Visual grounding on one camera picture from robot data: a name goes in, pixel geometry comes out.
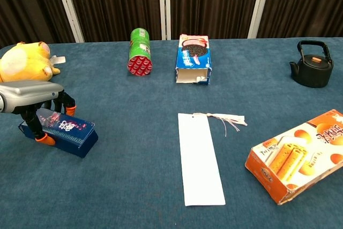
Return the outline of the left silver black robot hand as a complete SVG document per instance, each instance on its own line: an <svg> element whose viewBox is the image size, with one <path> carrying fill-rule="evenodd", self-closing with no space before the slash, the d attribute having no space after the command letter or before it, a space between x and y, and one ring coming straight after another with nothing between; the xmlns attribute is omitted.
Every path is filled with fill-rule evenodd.
<svg viewBox="0 0 343 229"><path fill-rule="evenodd" d="M37 142L53 146L55 140L43 131L36 114L42 105L49 107L51 102L56 112L64 108L66 115L74 116L75 100L60 84L39 80L1 83L1 113L20 115Z"/></svg>

